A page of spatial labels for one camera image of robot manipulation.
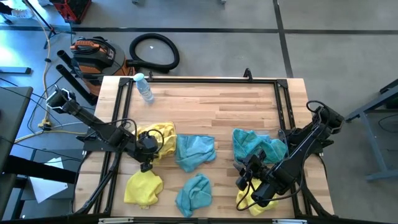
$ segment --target concrete floor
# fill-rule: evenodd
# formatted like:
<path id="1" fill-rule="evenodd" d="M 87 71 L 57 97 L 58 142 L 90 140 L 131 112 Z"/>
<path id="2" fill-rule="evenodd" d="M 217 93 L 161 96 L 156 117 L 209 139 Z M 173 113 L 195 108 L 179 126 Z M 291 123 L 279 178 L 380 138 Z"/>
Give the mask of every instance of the concrete floor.
<path id="1" fill-rule="evenodd" d="M 280 0 L 285 29 L 397 30 L 397 1 L 393 0 Z M 93 1 L 85 20 L 74 27 L 169 27 L 169 28 L 253 28 L 276 29 L 272 0 L 228 0 L 225 6 L 216 0 L 145 0 L 141 6 L 130 0 Z M 67 28 L 52 8 L 38 8 L 50 23 Z M 38 26 L 31 20 L 14 19 L 15 26 Z M 76 36 L 103 36 L 119 44 L 127 57 L 131 40 L 137 32 L 79 32 Z M 180 65 L 172 75 L 240 77 L 246 67 L 255 77 L 286 77 L 278 34 L 239 33 L 163 33 L 179 49 Z M 32 86 L 42 94 L 42 71 L 47 51 L 42 49 L 45 37 L 40 31 L 0 30 L 0 66 L 28 66 L 31 75 L 2 75 L 21 86 Z M 292 71 L 304 78 L 308 97 L 321 100 L 346 116 L 355 108 L 377 96 L 378 90 L 397 78 L 398 35 L 302 35 L 287 34 Z M 61 63 L 58 50 L 67 50 L 70 36 L 52 38 L 53 60 L 47 83 L 60 75 L 55 66 Z M 170 61 L 171 52 L 156 41 L 145 41 L 137 52 L 153 62 Z M 59 86 L 69 88 L 65 80 Z M 82 99 L 79 102 L 88 104 Z M 30 115 L 34 104 L 29 105 Z M 52 113 L 61 123 L 76 121 L 67 115 Z M 43 117 L 38 110 L 33 124 Z M 25 117 L 19 136 L 29 134 Z M 64 129 L 86 131 L 84 125 Z M 376 160 L 367 142 L 362 124 L 354 120 L 346 124 L 335 144 L 325 150 L 328 182 L 335 213 L 344 218 L 392 222 L 398 220 L 398 181 L 396 179 L 368 183 L 365 175 L 377 172 Z M 74 135 L 38 136 L 23 142 L 48 149 L 79 149 Z M 30 151 L 14 147 L 13 154 L 29 157 Z M 28 217 L 38 210 L 48 211 L 59 200 L 34 205 L 24 211 Z"/>

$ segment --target butcher block tabletop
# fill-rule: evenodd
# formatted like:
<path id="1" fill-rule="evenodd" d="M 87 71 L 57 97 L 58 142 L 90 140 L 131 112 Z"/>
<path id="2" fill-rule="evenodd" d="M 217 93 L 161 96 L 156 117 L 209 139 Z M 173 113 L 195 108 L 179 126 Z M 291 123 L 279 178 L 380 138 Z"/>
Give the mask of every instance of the butcher block tabletop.
<path id="1" fill-rule="evenodd" d="M 104 122 L 111 121 L 120 77 L 105 77 L 98 98 L 95 115 Z M 287 79 L 296 127 L 302 128 L 311 122 L 311 112 L 304 80 Z M 118 171 L 111 216 L 129 217 L 183 217 L 175 205 L 178 191 L 197 173 L 205 174 L 211 182 L 213 202 L 209 207 L 193 212 L 193 217 L 211 218 L 293 218 L 292 199 L 280 200 L 275 209 L 253 217 L 249 210 L 236 210 L 238 188 L 235 181 L 238 172 L 233 167 L 232 132 L 234 128 L 268 133 L 277 137 L 280 129 L 274 86 L 250 83 L 150 83 L 155 96 L 153 105 L 145 104 L 137 88 L 131 96 L 128 118 L 138 126 L 172 121 L 177 134 L 202 134 L 215 137 L 216 159 L 201 164 L 191 173 L 184 172 L 175 163 L 174 155 L 162 158 L 155 164 L 153 173 L 164 181 L 164 189 L 158 194 L 159 201 L 149 209 L 124 203 L 124 191 L 128 179 L 140 170 L 139 163 L 123 153 Z M 121 118 L 126 89 L 121 100 Z M 280 89 L 282 105 L 285 98 Z M 93 152 L 83 163 L 76 186 L 75 210 L 83 206 L 98 185 L 104 152 Z M 310 156 L 305 162 L 308 188 L 326 211 L 333 213 L 325 171 L 319 158 Z M 101 211 L 105 208 L 108 186 L 104 190 Z M 303 198 L 298 195 L 301 211 Z"/>

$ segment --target yellow towel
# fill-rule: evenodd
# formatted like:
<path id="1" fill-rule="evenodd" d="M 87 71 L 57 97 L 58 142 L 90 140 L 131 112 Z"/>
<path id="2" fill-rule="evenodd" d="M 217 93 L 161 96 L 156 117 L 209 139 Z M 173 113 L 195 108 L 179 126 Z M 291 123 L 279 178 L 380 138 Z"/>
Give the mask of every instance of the yellow towel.
<path id="1" fill-rule="evenodd" d="M 152 171 L 136 172 L 127 181 L 124 203 L 136 203 L 148 208 L 157 202 L 156 195 L 163 190 L 163 180 Z"/>
<path id="2" fill-rule="evenodd" d="M 159 163 L 159 160 L 166 155 L 174 154 L 175 152 L 175 142 L 177 140 L 177 134 L 175 133 L 175 128 L 173 122 L 164 122 L 159 124 L 153 124 L 145 129 L 141 127 L 138 128 L 138 134 L 148 131 L 151 129 L 159 130 L 164 136 L 164 145 L 162 149 L 159 151 L 159 158 L 155 159 L 155 163 Z M 159 147 L 162 145 L 162 136 L 156 131 L 149 132 L 150 135 L 155 136 Z"/>
<path id="3" fill-rule="evenodd" d="M 260 180 L 257 179 L 252 179 L 252 183 L 255 189 L 258 188 L 258 186 L 261 184 Z M 245 193 L 248 191 L 248 188 L 244 189 L 244 191 L 239 191 L 238 196 L 236 196 L 236 203 L 238 203 L 242 197 L 245 195 Z M 244 208 L 254 202 L 254 200 L 250 197 L 250 195 L 253 193 L 253 189 L 250 187 L 249 194 L 243 199 L 243 201 L 239 204 L 239 208 Z M 261 214 L 263 211 L 275 208 L 278 205 L 278 201 L 271 201 L 266 207 L 261 207 L 259 205 L 253 205 L 249 208 L 249 211 L 251 215 L 256 216 Z"/>

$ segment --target coiled hose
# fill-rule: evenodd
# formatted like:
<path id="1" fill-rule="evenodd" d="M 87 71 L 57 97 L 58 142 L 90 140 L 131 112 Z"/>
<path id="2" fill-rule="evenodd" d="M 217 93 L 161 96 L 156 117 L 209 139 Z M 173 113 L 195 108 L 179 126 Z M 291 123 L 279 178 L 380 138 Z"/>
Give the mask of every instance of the coiled hose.
<path id="1" fill-rule="evenodd" d="M 141 41 L 147 39 L 157 39 L 167 44 L 173 52 L 174 61 L 168 65 L 160 65 L 152 62 L 146 62 L 143 59 L 139 58 L 136 54 L 136 47 Z M 168 73 L 171 69 L 174 69 L 180 63 L 180 54 L 178 53 L 178 49 L 174 45 L 174 43 L 169 38 L 154 33 L 143 34 L 135 38 L 130 44 L 130 55 L 132 60 L 127 60 L 127 66 L 134 67 L 136 70 L 138 70 L 138 68 L 149 68 L 158 72 Z"/>

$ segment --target water bottle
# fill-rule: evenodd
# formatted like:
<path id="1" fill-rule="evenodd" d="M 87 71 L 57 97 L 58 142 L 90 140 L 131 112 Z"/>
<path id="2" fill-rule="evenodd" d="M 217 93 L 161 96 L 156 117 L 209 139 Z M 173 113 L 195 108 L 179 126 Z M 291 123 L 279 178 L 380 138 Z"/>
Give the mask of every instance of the water bottle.
<path id="1" fill-rule="evenodd" d="M 145 80 L 144 78 L 144 74 L 137 73 L 132 77 L 132 79 L 136 81 L 137 89 L 145 102 L 147 102 L 148 104 L 153 103 L 155 101 L 155 98 L 152 94 L 152 91 L 150 90 L 150 86 L 147 80 Z"/>

